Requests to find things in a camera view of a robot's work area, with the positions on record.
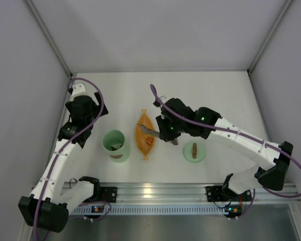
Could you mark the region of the metal tongs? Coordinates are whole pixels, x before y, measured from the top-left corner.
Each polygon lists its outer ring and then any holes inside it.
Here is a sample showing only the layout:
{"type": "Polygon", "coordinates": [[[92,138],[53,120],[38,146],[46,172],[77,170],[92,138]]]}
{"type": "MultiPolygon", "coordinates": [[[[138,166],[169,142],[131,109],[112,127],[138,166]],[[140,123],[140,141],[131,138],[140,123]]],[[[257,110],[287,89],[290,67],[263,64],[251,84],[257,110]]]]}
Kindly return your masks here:
{"type": "MultiPolygon", "coordinates": [[[[154,130],[151,130],[149,128],[147,128],[146,126],[144,125],[141,125],[139,124],[139,127],[141,129],[141,131],[144,133],[144,134],[147,134],[147,135],[151,135],[151,136],[154,136],[155,138],[160,138],[160,133],[157,132],[157,131],[154,131],[154,130]]],[[[174,139],[172,141],[168,141],[169,143],[173,144],[174,146],[177,146],[179,144],[178,142],[178,139],[174,139]]]]}

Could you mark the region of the green lid with handle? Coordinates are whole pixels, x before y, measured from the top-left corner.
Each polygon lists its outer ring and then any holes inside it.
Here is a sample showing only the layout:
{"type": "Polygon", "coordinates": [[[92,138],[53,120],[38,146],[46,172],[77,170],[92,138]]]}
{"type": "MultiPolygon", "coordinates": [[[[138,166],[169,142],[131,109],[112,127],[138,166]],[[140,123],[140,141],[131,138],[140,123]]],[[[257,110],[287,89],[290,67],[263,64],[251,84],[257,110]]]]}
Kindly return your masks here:
{"type": "Polygon", "coordinates": [[[200,163],[206,157],[206,148],[201,142],[188,142],[183,147],[183,156],[190,163],[200,163]]]}

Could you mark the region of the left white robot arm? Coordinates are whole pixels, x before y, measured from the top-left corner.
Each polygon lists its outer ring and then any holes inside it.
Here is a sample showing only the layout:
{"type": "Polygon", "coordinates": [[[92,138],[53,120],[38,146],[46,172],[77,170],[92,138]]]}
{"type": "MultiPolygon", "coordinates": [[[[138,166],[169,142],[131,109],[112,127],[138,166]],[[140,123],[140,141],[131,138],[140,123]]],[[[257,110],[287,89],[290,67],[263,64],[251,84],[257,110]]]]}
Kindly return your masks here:
{"type": "Polygon", "coordinates": [[[96,100],[83,94],[65,104],[70,115],[59,131],[51,160],[30,195],[22,196],[18,202],[27,225],[61,232],[77,206],[102,200],[100,181],[93,177],[83,176],[72,189],[62,192],[67,173],[90,137],[93,124],[108,114],[102,95],[94,95],[96,100]]]}

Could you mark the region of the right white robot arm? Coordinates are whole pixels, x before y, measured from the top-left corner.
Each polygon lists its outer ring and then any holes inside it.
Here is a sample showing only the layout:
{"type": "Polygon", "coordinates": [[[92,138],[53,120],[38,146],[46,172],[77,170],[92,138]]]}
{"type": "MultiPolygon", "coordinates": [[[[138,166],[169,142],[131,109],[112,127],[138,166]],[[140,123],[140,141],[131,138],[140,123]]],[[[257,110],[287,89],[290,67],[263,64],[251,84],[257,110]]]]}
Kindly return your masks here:
{"type": "Polygon", "coordinates": [[[171,98],[165,104],[161,107],[161,115],[156,117],[161,140],[170,142],[186,133],[220,143],[255,163],[250,169],[227,175],[221,188],[225,196],[237,196],[259,187],[271,191],[283,189],[290,164],[288,155],[293,151],[291,143],[277,144],[257,137],[250,139],[247,132],[219,113],[207,107],[192,110],[178,98],[171,98]]]}

